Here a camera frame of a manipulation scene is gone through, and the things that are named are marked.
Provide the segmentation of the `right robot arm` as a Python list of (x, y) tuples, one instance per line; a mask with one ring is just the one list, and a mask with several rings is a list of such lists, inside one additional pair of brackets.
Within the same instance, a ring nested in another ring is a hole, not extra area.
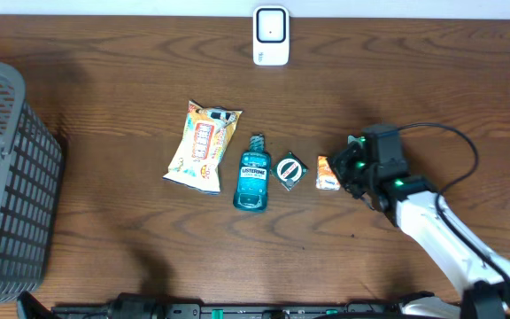
[(488, 247), (451, 210), (444, 189), (412, 174), (400, 128), (374, 125), (349, 136), (328, 158), (341, 187), (411, 237), (460, 295), (457, 306), (418, 292), (359, 317), (506, 318), (510, 312), (510, 260)]

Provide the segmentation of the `teal mouthwash bottle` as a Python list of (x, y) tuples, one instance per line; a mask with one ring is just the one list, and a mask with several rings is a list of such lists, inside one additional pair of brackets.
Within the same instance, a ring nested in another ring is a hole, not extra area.
[(233, 199), (235, 208), (254, 213), (262, 213), (267, 209), (270, 164), (271, 157), (265, 151), (264, 136), (251, 136), (249, 149), (240, 159)]

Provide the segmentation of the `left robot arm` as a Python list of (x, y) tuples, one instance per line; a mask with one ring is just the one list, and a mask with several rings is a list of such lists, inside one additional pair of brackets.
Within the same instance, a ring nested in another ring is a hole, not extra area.
[(117, 299), (97, 306), (46, 308), (30, 292), (17, 298), (20, 319), (164, 319), (166, 311), (156, 300), (121, 294)]

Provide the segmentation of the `small orange box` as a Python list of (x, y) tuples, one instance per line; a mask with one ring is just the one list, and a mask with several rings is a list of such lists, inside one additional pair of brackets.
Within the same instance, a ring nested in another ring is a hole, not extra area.
[(317, 159), (316, 188), (323, 191), (340, 190), (340, 183), (331, 170), (326, 156), (319, 156)]

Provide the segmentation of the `yellow snack bag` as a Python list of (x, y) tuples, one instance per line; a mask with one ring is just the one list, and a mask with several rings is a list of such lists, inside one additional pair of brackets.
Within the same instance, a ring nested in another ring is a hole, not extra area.
[(219, 194), (218, 167), (242, 113), (203, 107), (190, 100), (182, 140), (163, 178), (197, 191)]

